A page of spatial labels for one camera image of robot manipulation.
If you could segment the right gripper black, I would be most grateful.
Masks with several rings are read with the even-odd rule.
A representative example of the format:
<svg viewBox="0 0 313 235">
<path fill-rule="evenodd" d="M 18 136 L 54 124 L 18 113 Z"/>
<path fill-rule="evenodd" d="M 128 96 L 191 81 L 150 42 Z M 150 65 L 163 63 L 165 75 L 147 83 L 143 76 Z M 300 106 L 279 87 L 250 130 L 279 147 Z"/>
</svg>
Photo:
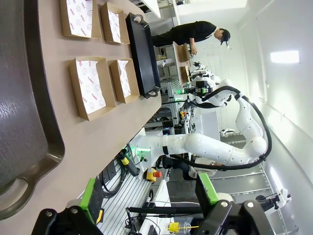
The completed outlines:
<svg viewBox="0 0 313 235">
<path fill-rule="evenodd" d="M 207 80 L 196 81 L 195 88 L 185 88 L 185 94 L 209 94 L 211 93 L 211 85 Z"/>
</svg>

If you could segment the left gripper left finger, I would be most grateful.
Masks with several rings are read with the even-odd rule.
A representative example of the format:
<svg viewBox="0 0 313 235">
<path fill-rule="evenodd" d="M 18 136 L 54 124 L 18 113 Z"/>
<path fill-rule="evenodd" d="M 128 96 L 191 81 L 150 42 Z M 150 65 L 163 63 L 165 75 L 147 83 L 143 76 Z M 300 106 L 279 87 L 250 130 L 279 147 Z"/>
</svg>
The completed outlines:
<svg viewBox="0 0 313 235">
<path fill-rule="evenodd" d="M 104 192 L 99 178 L 91 178 L 81 199 L 72 200 L 62 212 L 40 211 L 33 235 L 101 235 L 97 224 L 103 222 Z"/>
</svg>

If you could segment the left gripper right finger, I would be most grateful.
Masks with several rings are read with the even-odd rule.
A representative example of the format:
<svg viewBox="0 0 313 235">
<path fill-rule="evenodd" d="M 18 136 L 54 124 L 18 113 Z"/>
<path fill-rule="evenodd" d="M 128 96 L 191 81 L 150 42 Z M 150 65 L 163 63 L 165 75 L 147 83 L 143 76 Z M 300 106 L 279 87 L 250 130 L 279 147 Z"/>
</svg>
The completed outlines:
<svg viewBox="0 0 313 235">
<path fill-rule="evenodd" d="M 269 234 L 269 221 L 258 201 L 220 200 L 206 173 L 197 175 L 195 190 L 204 216 L 196 235 L 224 235 L 228 230 L 238 235 Z"/>
</svg>

